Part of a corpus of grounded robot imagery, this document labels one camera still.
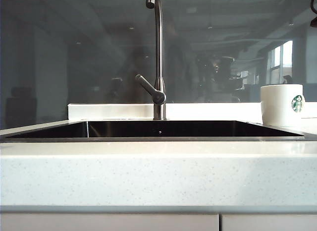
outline cup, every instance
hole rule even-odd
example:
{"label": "cup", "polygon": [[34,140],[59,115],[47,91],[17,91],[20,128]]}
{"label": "cup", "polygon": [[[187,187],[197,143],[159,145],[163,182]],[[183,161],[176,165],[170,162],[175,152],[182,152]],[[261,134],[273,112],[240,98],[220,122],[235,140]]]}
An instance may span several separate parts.
{"label": "cup", "polygon": [[303,85],[262,86],[261,111],[263,124],[281,127],[299,125],[304,103]]}

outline white cabinet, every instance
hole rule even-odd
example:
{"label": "white cabinet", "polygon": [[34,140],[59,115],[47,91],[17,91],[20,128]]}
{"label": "white cabinet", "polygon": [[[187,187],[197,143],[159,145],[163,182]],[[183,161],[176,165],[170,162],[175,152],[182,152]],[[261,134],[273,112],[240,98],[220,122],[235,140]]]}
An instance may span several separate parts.
{"label": "white cabinet", "polygon": [[223,215],[222,231],[317,231],[317,215]]}
{"label": "white cabinet", "polygon": [[219,231],[218,215],[1,214],[1,231]]}

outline glass panel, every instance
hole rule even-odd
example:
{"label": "glass panel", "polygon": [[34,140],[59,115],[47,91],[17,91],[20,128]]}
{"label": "glass panel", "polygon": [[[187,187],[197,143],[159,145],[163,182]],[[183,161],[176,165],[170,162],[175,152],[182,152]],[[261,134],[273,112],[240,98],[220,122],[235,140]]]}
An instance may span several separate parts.
{"label": "glass panel", "polygon": [[292,67],[293,41],[283,44],[283,67]]}
{"label": "glass panel", "polygon": [[[310,0],[161,2],[168,103],[258,102],[281,45],[283,76],[317,101]],[[67,119],[69,103],[152,103],[134,79],[156,78],[145,0],[1,0],[0,16],[1,128]]]}
{"label": "glass panel", "polygon": [[279,68],[271,72],[271,84],[279,84]]}
{"label": "glass panel", "polygon": [[280,65],[280,59],[281,59],[281,47],[277,47],[274,49],[274,66]]}

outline undermount sink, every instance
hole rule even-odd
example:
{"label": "undermount sink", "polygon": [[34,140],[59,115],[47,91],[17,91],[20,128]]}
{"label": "undermount sink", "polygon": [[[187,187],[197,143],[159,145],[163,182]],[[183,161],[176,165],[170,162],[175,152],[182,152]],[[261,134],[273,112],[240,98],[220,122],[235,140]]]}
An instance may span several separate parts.
{"label": "undermount sink", "polygon": [[241,121],[83,121],[3,135],[2,142],[280,141],[316,140],[311,134]]}

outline faucet base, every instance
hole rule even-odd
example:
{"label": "faucet base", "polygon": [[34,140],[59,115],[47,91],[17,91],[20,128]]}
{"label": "faucet base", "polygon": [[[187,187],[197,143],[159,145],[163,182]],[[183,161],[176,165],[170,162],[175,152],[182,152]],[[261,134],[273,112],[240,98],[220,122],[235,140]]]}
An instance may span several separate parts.
{"label": "faucet base", "polygon": [[[165,94],[165,84],[163,77],[159,77],[155,80],[154,88],[158,91],[162,91]],[[166,102],[162,105],[154,104],[153,120],[166,120]]]}

